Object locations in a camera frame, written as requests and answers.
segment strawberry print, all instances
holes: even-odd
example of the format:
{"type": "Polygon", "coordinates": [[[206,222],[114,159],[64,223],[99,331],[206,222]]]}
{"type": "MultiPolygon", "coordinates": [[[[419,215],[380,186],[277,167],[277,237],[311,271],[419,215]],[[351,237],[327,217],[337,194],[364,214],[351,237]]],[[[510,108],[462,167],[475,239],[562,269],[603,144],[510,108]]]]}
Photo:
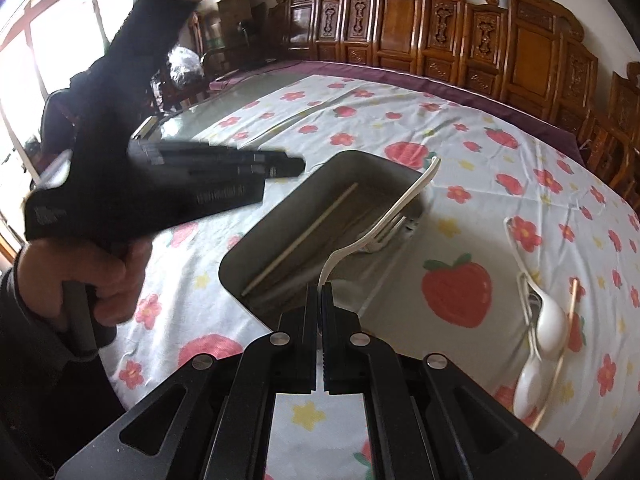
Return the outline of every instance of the strawberry print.
{"type": "Polygon", "coordinates": [[[499,173],[495,176],[495,181],[503,186],[510,195],[521,196],[524,194],[522,184],[514,176],[499,173]]]}
{"type": "Polygon", "coordinates": [[[617,270],[611,271],[611,278],[613,279],[613,284],[620,288],[622,286],[622,278],[620,277],[620,273],[617,270]]]}
{"type": "MultiPolygon", "coordinates": [[[[577,276],[572,276],[569,278],[569,294],[571,294],[571,291],[574,290],[575,280],[578,280],[577,276]]],[[[577,302],[579,302],[582,298],[584,298],[587,295],[587,291],[582,285],[579,285],[579,283],[580,283],[580,280],[578,280],[578,295],[575,298],[575,301],[577,302]]]]}
{"type": "Polygon", "coordinates": [[[556,445],[554,446],[554,449],[555,449],[559,454],[564,453],[564,440],[562,440],[561,438],[559,438],[559,439],[558,439],[558,441],[556,442],[556,445]]]}
{"type": "Polygon", "coordinates": [[[585,208],[585,206],[582,206],[580,208],[580,211],[582,212],[582,214],[587,220],[593,220],[593,216],[591,215],[591,212],[587,208],[585,208]]]}
{"type": "Polygon", "coordinates": [[[375,94],[373,92],[369,92],[368,90],[354,90],[354,97],[373,97],[375,94]]]}
{"type": "Polygon", "coordinates": [[[365,480],[373,480],[373,466],[371,465],[371,446],[368,440],[363,444],[362,450],[360,450],[359,453],[354,453],[353,457],[363,466],[367,467],[367,473],[364,477],[365,480]]]}
{"type": "Polygon", "coordinates": [[[342,146],[351,146],[353,144],[353,139],[355,139],[354,136],[349,135],[349,134],[345,134],[345,133],[341,133],[341,134],[335,134],[335,135],[331,136],[329,141],[334,146],[340,146],[340,145],[342,145],[342,146]]]}
{"type": "Polygon", "coordinates": [[[227,126],[233,126],[239,120],[240,120],[240,117],[229,117],[228,119],[225,119],[224,121],[220,121],[218,123],[218,126],[222,126],[223,128],[226,128],[227,126]]]}
{"type": "Polygon", "coordinates": [[[305,97],[304,92],[287,92],[284,94],[280,100],[281,101],[295,101],[296,99],[302,99],[305,97]]]}
{"type": "Polygon", "coordinates": [[[562,185],[554,179],[554,176],[549,171],[533,170],[533,173],[536,175],[538,182],[542,186],[548,187],[552,193],[558,194],[562,191],[562,185]]]}
{"type": "Polygon", "coordinates": [[[578,470],[582,478],[587,478],[587,475],[591,471],[591,467],[593,467],[593,461],[595,460],[595,458],[596,458],[596,452],[590,451],[587,454],[585,454],[580,459],[580,462],[578,462],[577,465],[575,466],[575,468],[578,470]]]}
{"type": "Polygon", "coordinates": [[[487,137],[489,137],[491,140],[494,140],[501,146],[516,150],[520,145],[514,136],[500,129],[485,128],[484,131],[486,132],[487,137]]]}
{"type": "Polygon", "coordinates": [[[631,286],[631,303],[633,303],[634,308],[640,307],[640,295],[633,285],[631,286]]]}
{"type": "Polygon", "coordinates": [[[318,131],[318,127],[313,126],[312,124],[306,124],[305,126],[302,126],[298,130],[300,134],[312,134],[312,133],[315,133],[316,131],[318,131]]]}
{"type": "Polygon", "coordinates": [[[242,346],[228,337],[209,334],[189,341],[180,349],[178,368],[198,354],[211,354],[216,359],[224,359],[242,353],[242,346]]]}
{"type": "Polygon", "coordinates": [[[196,232],[197,230],[197,222],[188,222],[186,224],[178,225],[172,228],[171,231],[174,235],[171,237],[171,241],[169,242],[168,246],[171,246],[173,248],[180,247],[182,242],[189,238],[189,236],[191,236],[191,234],[196,232]]]}
{"type": "Polygon", "coordinates": [[[599,192],[595,186],[591,186],[591,194],[593,195],[593,197],[597,200],[597,202],[599,204],[604,204],[605,200],[604,200],[604,195],[599,192]]]}
{"type": "Polygon", "coordinates": [[[620,242],[620,237],[615,231],[612,231],[611,229],[609,230],[609,240],[612,241],[617,253],[622,251],[622,242],[620,242]]]}
{"type": "Polygon", "coordinates": [[[574,174],[574,170],[571,169],[571,166],[569,166],[564,160],[556,160],[556,164],[558,165],[558,168],[560,168],[561,170],[563,170],[565,173],[568,173],[570,175],[574,174]]]}
{"type": "Polygon", "coordinates": [[[571,331],[567,346],[571,352],[578,353],[583,346],[587,346],[587,338],[584,336],[584,318],[574,313],[569,322],[571,323],[571,331]]]}
{"type": "Polygon", "coordinates": [[[448,191],[447,198],[451,198],[459,204],[463,204],[471,198],[471,193],[462,186],[449,186],[448,191]]]}
{"type": "Polygon", "coordinates": [[[462,145],[468,149],[470,152],[480,152],[482,150],[482,146],[480,146],[478,143],[473,142],[472,140],[466,140],[465,142],[462,143],[462,145]]]}
{"type": "Polygon", "coordinates": [[[607,392],[613,390],[613,383],[616,379],[616,364],[611,361],[611,356],[605,354],[602,359],[602,366],[598,370],[597,380],[600,385],[600,396],[604,397],[607,392]]]}
{"type": "Polygon", "coordinates": [[[622,433],[619,433],[616,435],[613,444],[611,444],[611,454],[615,455],[616,451],[618,450],[618,448],[620,447],[620,444],[622,444],[622,433]]]}
{"type": "Polygon", "coordinates": [[[575,234],[568,225],[558,224],[558,227],[562,232],[562,238],[564,238],[564,240],[569,240],[570,242],[575,240],[575,234]]]}
{"type": "Polygon", "coordinates": [[[428,260],[424,268],[422,295],[433,313],[453,325],[479,326],[491,307],[492,281],[486,269],[468,253],[451,266],[428,260]]]}
{"type": "Polygon", "coordinates": [[[636,230],[636,232],[640,231],[640,226],[638,225],[638,218],[636,218],[636,215],[629,215],[629,222],[631,222],[631,225],[636,230]]]}
{"type": "Polygon", "coordinates": [[[128,360],[124,370],[120,370],[118,378],[127,385],[129,390],[135,389],[136,386],[145,382],[142,376],[142,365],[132,360],[128,360]]]}
{"type": "Polygon", "coordinates": [[[437,103],[421,103],[420,108],[427,110],[428,112],[437,112],[440,110],[440,105],[437,103]]]}
{"type": "Polygon", "coordinates": [[[426,146],[414,142],[395,142],[385,148],[386,158],[414,170],[423,167],[424,157],[428,153],[426,146]]]}
{"type": "Polygon", "coordinates": [[[136,309],[136,323],[144,323],[147,330],[151,330],[156,323],[156,317],[162,312],[162,305],[158,303],[158,295],[151,294],[138,301],[136,309]]]}
{"type": "Polygon", "coordinates": [[[334,114],[336,117],[352,117],[356,114],[356,109],[349,106],[338,106],[334,108],[334,114]]]}
{"type": "Polygon", "coordinates": [[[226,250],[231,250],[231,248],[234,247],[235,244],[237,244],[243,236],[244,233],[238,233],[237,235],[233,235],[231,238],[229,238],[229,240],[226,241],[226,250]]]}
{"type": "Polygon", "coordinates": [[[532,253],[542,243],[542,238],[536,234],[536,225],[523,220],[519,216],[513,218],[511,232],[513,239],[520,242],[527,253],[532,253]]]}

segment wooden chopstick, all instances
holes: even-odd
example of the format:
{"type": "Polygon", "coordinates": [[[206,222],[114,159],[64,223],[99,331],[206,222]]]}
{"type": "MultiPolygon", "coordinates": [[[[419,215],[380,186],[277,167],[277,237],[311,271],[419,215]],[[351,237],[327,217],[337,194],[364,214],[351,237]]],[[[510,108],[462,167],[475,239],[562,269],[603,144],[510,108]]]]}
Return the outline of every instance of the wooden chopstick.
{"type": "Polygon", "coordinates": [[[247,285],[242,293],[241,297],[246,296],[249,292],[254,290],[256,286],[258,286],[262,280],[264,280],[269,274],[273,272],[273,270],[279,266],[282,261],[289,256],[295,249],[298,247],[313,231],[315,231],[318,226],[342,203],[344,200],[358,187],[358,183],[354,182],[351,184],[342,194],[332,203],[298,238],[293,240],[293,243],[284,249],[279,256],[273,260],[260,274],[258,274],[254,279],[251,280],[249,285],[247,285]]]}

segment gray container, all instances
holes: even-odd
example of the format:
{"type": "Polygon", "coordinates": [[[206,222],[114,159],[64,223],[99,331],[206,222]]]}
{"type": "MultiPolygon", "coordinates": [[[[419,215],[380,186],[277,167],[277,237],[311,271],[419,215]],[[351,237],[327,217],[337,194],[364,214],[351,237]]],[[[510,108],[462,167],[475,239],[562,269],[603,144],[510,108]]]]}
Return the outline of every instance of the gray container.
{"type": "MultiPolygon", "coordinates": [[[[259,298],[264,298],[270,288],[292,276],[303,275],[305,269],[308,281],[317,281],[329,254],[356,241],[418,177],[418,171],[370,153],[340,152],[309,176],[226,254],[220,263],[220,282],[245,308],[275,330],[282,312],[304,303],[307,280],[268,306],[259,298]],[[247,285],[354,183],[358,183],[356,190],[260,285],[243,296],[247,285]]],[[[402,214],[417,221],[427,208],[428,196],[423,192],[405,207],[402,214]]],[[[369,254],[350,256],[350,265],[357,267],[366,258],[373,257],[369,254]]]]}

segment human hand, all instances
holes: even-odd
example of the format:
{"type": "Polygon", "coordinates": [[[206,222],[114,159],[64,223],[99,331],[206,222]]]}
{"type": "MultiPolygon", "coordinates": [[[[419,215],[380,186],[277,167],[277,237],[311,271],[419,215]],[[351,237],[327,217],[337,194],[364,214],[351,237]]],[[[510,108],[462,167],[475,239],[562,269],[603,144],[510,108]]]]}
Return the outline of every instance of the human hand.
{"type": "Polygon", "coordinates": [[[95,320],[115,326],[135,312],[151,256],[151,240],[129,245],[123,260],[91,242],[43,238],[31,242],[20,255],[16,277],[24,304],[64,332],[68,319],[62,309],[62,282],[96,287],[95,320]]]}

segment fingers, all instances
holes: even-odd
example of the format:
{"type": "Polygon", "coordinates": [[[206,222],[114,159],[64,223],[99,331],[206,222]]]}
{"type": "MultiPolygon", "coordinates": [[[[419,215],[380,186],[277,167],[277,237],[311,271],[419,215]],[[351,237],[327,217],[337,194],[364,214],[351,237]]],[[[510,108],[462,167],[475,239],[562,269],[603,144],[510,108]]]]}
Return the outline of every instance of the fingers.
{"type": "Polygon", "coordinates": [[[151,249],[151,240],[146,238],[132,243],[124,259],[126,268],[124,278],[110,285],[97,287],[97,297],[110,298],[111,296],[135,288],[140,280],[140,276],[144,275],[146,264],[151,257],[151,249]]]}
{"type": "Polygon", "coordinates": [[[131,319],[136,311],[144,281],[145,273],[143,271],[139,281],[129,290],[98,300],[94,308],[95,320],[104,326],[116,326],[118,323],[131,319]]]}

